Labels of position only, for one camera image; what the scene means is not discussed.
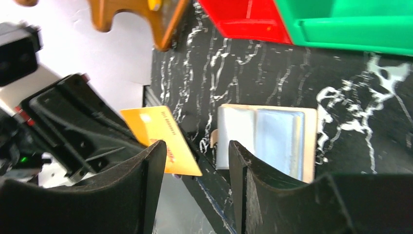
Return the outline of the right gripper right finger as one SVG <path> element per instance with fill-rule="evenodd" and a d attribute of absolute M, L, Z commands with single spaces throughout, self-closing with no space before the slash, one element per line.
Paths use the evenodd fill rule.
<path fill-rule="evenodd" d="M 413 177 L 326 174 L 304 183 L 230 141 L 239 234 L 410 234 Z"/>

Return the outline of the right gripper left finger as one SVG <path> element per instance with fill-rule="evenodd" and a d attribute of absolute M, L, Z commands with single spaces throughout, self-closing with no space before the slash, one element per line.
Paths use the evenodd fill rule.
<path fill-rule="evenodd" d="M 3 234 L 150 234 L 166 164 L 159 140 L 73 186 L 0 180 Z"/>

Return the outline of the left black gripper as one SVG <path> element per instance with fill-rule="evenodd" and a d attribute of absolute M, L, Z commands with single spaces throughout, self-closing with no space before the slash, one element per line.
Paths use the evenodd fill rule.
<path fill-rule="evenodd" d="M 29 77 L 38 69 L 40 49 L 36 27 L 0 24 L 1 176 L 37 176 L 42 151 L 77 182 L 144 150 L 85 75 L 67 76 L 35 92 Z"/>

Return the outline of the gold credit card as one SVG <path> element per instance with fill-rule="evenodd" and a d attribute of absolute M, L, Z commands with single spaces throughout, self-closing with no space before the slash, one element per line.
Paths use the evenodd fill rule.
<path fill-rule="evenodd" d="M 144 146 L 163 140 L 167 146 L 165 173 L 202 176 L 189 146 L 167 106 L 120 111 L 137 141 Z"/>

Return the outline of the beige leather card holder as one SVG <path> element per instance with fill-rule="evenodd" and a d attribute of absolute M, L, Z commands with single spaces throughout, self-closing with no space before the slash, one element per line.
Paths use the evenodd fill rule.
<path fill-rule="evenodd" d="M 312 108 L 223 104 L 218 108 L 216 169 L 229 168 L 229 142 L 284 174 L 310 183 L 315 177 L 318 112 Z"/>

